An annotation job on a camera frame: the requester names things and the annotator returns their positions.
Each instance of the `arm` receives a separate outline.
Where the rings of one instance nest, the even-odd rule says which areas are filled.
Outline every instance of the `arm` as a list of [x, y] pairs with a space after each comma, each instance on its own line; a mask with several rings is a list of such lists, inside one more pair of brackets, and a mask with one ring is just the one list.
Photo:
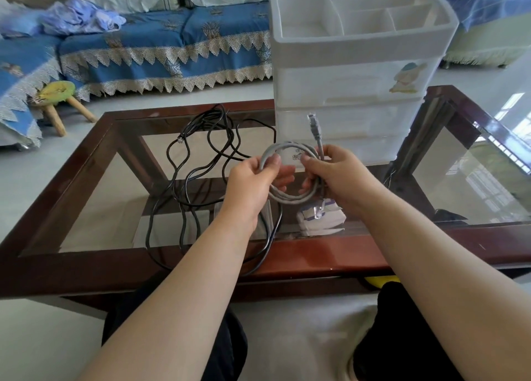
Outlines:
[[531, 296], [395, 196], [352, 153], [325, 151], [329, 163], [304, 158], [309, 176], [321, 176], [331, 197], [363, 220], [463, 378], [529, 379]]
[[111, 336], [80, 381], [199, 381], [238, 279], [269, 185], [295, 167], [257, 157], [230, 171], [222, 209], [176, 268]]

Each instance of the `black pants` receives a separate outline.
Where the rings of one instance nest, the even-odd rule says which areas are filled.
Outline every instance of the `black pants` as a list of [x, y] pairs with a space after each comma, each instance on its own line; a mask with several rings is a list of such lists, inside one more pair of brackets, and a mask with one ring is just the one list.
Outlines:
[[[167, 272], [160, 272], [151, 277], [109, 312], [102, 344], [166, 276]], [[201, 380], [235, 381], [246, 357], [242, 325], [227, 309]], [[374, 325], [354, 351], [354, 371], [360, 381], [462, 380], [406, 289], [396, 282], [385, 284], [378, 295]]]
[[[103, 345], [123, 324], [137, 307], [155, 291], [168, 276], [168, 272], [159, 272], [151, 277], [132, 295], [126, 297], [109, 312], [103, 325]], [[205, 367], [202, 381], [235, 381], [240, 376], [247, 358], [247, 338], [238, 318], [228, 308], [219, 326], [212, 352]]]

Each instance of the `person's left hand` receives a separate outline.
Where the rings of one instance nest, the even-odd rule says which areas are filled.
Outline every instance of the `person's left hand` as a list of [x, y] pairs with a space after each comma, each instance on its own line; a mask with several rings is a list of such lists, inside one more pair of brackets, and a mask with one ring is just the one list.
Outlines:
[[222, 211], [256, 228], [258, 214], [268, 198], [269, 185], [285, 191], [295, 180], [295, 166], [283, 166], [279, 155], [271, 156], [260, 171], [260, 157], [242, 161], [230, 170]]

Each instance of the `black cable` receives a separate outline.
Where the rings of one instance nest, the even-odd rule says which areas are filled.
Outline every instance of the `black cable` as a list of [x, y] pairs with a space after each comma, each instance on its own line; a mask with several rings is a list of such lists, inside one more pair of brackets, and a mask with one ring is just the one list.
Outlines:
[[[273, 131], [274, 134], [274, 143], [277, 141], [277, 131], [274, 127], [267, 125], [263, 123], [260, 120], [256, 120], [255, 118], [246, 118], [238, 123], [238, 125], [234, 125], [234, 121], [230, 116], [228, 116], [228, 112], [225, 110], [225, 108], [221, 104], [216, 104], [211, 109], [208, 109], [201, 114], [198, 114], [194, 118], [190, 120], [190, 122], [182, 129], [181, 134], [172, 141], [168, 147], [166, 148], [166, 158], [170, 162], [171, 166], [174, 169], [174, 173], [171, 177], [171, 179], [168, 182], [168, 185], [163, 190], [163, 192], [157, 197], [155, 204], [153, 205], [153, 208], [151, 209], [150, 215], [149, 215], [149, 224], [148, 224], [148, 230], [145, 236], [145, 248], [148, 251], [149, 257], [161, 268], [165, 270], [172, 270], [170, 266], [166, 265], [159, 259], [157, 259], [153, 251], [151, 250], [150, 246], [150, 237], [151, 237], [151, 231], [153, 230], [153, 220], [155, 218], [156, 213], [164, 207], [165, 204], [167, 204], [170, 200], [174, 200], [179, 205], [179, 208], [181, 209], [181, 214], [183, 216], [183, 226], [181, 229], [181, 234], [179, 237], [179, 249], [181, 250], [181, 253], [184, 255], [186, 253], [186, 250], [184, 248], [184, 236], [185, 236], [185, 230], [186, 230], [186, 209], [188, 208], [188, 211], [191, 212], [192, 217], [196, 223], [196, 239], [199, 238], [201, 235], [201, 225], [199, 223], [199, 218], [197, 217], [196, 210], [198, 208], [202, 208], [205, 206], [214, 205], [219, 202], [223, 202], [223, 198], [216, 199], [210, 202], [206, 202], [205, 199], [208, 197], [205, 196], [203, 200], [200, 203], [194, 203], [195, 199], [193, 201], [190, 200], [189, 194], [188, 194], [188, 185], [191, 181], [197, 180], [204, 175], [206, 175], [209, 171], [211, 171], [214, 166], [219, 162], [219, 160], [222, 157], [225, 157], [227, 160], [222, 166], [222, 178], [224, 183], [227, 183], [227, 177], [225, 176], [225, 169], [227, 168], [227, 164], [230, 160], [236, 160], [236, 161], [242, 161], [245, 158], [249, 158], [250, 156], [247, 156], [246, 154], [243, 154], [239, 151], [239, 148], [242, 143], [242, 138], [240, 136], [239, 128], [241, 123], [246, 121], [254, 121], [257, 122], [264, 127], [270, 128]], [[212, 131], [215, 130], [223, 130], [225, 131], [227, 135], [227, 142], [223, 145], [221, 150], [218, 150], [212, 143], [210, 139], [210, 135]], [[177, 175], [179, 171], [182, 169], [184, 164], [189, 160], [191, 155], [190, 146], [188, 144], [188, 137], [193, 135], [197, 131], [207, 131], [207, 142], [209, 146], [216, 152], [216, 156], [206, 165], [195, 168], [191, 170], [182, 181], [177, 181]], [[183, 161], [179, 164], [179, 166], [176, 165], [176, 163], [171, 159], [169, 155], [169, 151], [171, 147], [176, 143], [184, 143], [184, 146], [186, 147], [186, 157], [183, 159]], [[226, 154], [226, 151], [228, 149], [232, 149], [230, 154]], [[208, 191], [210, 192], [211, 189], [211, 180], [208, 187]], [[273, 240], [275, 238], [275, 234], [280, 226], [280, 222], [282, 220], [282, 205], [278, 204], [278, 218], [275, 226], [273, 229], [269, 230], [268, 223], [262, 214], [260, 212], [259, 214], [260, 220], [263, 223], [264, 230], [265, 230], [265, 243], [264, 247], [253, 254], [250, 257], [247, 257], [244, 259], [244, 264], [251, 262], [255, 259], [260, 258], [258, 263], [248, 272], [244, 273], [241, 276], [247, 276], [252, 273], [254, 273], [260, 265], [264, 262], [265, 258], [267, 257], [269, 250], [271, 248], [271, 245], [273, 243]]]

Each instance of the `floor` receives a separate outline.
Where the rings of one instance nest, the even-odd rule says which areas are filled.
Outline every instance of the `floor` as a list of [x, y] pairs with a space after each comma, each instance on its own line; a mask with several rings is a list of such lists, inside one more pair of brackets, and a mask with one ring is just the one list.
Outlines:
[[[431, 84], [457, 86], [510, 129], [526, 133], [531, 119], [531, 53], [505, 70], [437, 70]], [[183, 94], [119, 95], [94, 100], [89, 108], [101, 116], [121, 109], [266, 98], [273, 98], [272, 81]], [[61, 114], [68, 131], [65, 138], [45, 128], [39, 150], [0, 152], [0, 240], [92, 127], [71, 110]], [[236, 305], [251, 346], [242, 379], [335, 379], [335, 361], [344, 350], [353, 313], [374, 302], [375, 296], [367, 294]], [[0, 320], [0, 378], [13, 381], [74, 379], [97, 351], [103, 326], [101, 320], [29, 300], [0, 302]]]

